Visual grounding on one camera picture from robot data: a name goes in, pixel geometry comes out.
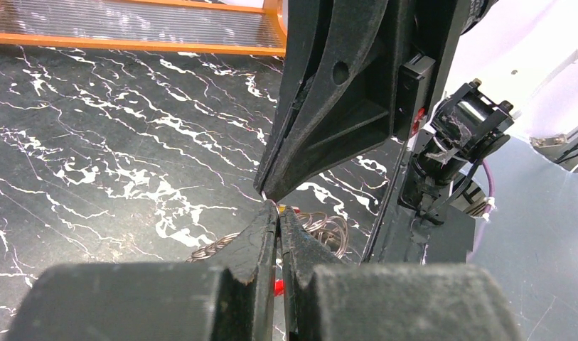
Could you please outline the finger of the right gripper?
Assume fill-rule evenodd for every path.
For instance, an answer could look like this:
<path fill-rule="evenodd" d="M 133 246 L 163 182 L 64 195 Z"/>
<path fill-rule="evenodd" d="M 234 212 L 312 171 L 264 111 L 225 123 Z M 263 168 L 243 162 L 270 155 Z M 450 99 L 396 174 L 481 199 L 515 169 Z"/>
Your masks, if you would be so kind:
<path fill-rule="evenodd" d="M 317 71 L 266 186 L 279 201 L 309 178 L 384 142 L 395 108 L 412 1 L 332 1 Z"/>
<path fill-rule="evenodd" d="M 287 48 L 284 71 L 274 123 L 254 181 L 258 193 L 271 193 L 266 186 L 272 182 L 273 167 L 279 164 L 280 149 L 296 119 L 294 101 L 318 69 L 333 8 L 332 1 L 285 1 L 285 4 L 287 9 L 283 11 L 283 17 L 287 19 Z"/>

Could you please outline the orange wooden rack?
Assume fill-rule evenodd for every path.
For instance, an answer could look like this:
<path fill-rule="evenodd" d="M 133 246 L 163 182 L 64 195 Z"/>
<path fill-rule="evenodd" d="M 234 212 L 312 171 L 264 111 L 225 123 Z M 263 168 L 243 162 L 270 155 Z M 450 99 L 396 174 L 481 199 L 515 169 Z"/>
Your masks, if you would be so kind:
<path fill-rule="evenodd" d="M 0 0 L 0 44 L 283 57 L 282 2 Z"/>

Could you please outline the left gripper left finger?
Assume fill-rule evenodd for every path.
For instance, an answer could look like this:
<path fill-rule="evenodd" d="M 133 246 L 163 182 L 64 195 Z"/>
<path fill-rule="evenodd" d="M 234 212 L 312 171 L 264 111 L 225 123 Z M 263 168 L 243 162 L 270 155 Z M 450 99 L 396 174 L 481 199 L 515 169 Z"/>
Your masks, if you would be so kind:
<path fill-rule="evenodd" d="M 60 264 L 23 299 L 7 340 L 270 340 L 278 210 L 193 263 Z"/>

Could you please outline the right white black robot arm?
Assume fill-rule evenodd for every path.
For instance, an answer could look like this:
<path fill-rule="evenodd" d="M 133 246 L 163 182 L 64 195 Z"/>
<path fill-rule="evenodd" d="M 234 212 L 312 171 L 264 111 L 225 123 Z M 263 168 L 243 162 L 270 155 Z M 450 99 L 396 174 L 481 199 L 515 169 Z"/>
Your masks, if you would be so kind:
<path fill-rule="evenodd" d="M 463 58 L 515 113 L 578 58 L 578 1 L 289 1 L 287 47 L 272 132 L 255 189 L 280 200 L 306 180 L 386 140 L 411 137 L 453 89 Z"/>

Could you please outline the white red keyring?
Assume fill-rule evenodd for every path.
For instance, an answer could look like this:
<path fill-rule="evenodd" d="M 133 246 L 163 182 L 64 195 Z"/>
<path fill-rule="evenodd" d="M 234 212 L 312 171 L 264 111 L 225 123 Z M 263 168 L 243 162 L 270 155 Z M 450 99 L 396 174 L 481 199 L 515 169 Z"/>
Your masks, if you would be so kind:
<path fill-rule="evenodd" d="M 347 244 L 348 225 L 342 217 L 266 200 L 246 228 L 193 251 L 186 263 L 224 266 L 244 290 L 271 299 L 291 283 L 298 291 L 307 290 L 317 267 L 341 263 Z"/>

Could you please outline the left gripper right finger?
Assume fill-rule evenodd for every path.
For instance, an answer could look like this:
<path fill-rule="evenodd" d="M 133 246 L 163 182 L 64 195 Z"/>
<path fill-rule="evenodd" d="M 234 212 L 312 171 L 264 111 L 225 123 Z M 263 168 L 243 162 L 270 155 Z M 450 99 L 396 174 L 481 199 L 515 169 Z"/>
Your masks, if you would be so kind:
<path fill-rule="evenodd" d="M 279 216 L 288 340 L 520 340 L 497 283 L 465 264 L 345 264 Z"/>

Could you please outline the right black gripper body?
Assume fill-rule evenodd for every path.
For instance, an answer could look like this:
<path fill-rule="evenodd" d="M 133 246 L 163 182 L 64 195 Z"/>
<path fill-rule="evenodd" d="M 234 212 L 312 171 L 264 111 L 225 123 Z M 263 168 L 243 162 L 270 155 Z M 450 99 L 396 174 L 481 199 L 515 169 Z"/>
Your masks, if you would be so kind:
<path fill-rule="evenodd" d="M 413 1 L 397 74 L 392 135 L 414 136 L 439 101 L 460 36 L 470 31 L 495 1 Z"/>

